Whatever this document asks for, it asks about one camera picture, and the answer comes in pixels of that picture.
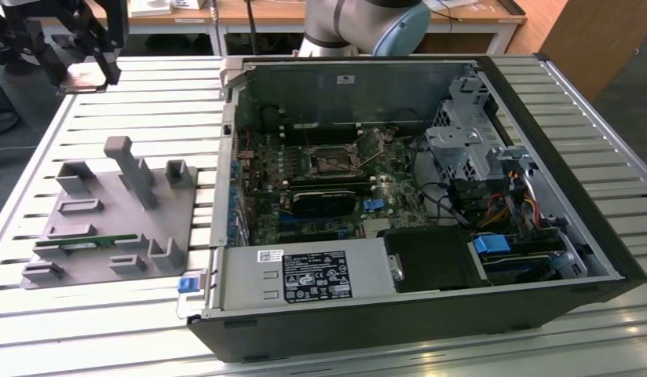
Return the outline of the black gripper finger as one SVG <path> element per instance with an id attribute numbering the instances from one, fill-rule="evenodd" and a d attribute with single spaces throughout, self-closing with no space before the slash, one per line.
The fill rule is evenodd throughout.
<path id="1" fill-rule="evenodd" d="M 45 42 L 38 22 L 23 19 L 9 22 L 0 17 L 0 50 L 5 49 L 33 57 L 50 84 L 55 87 L 61 85 L 66 77 L 66 66 Z"/>
<path id="2" fill-rule="evenodd" d="M 77 38 L 82 49 L 94 58 L 105 77 L 114 85 L 119 78 L 117 56 L 129 35 L 126 1 L 94 1 L 105 13 L 106 26 L 97 20 L 86 1 L 73 1 L 73 7 L 58 16 L 58 21 Z"/>

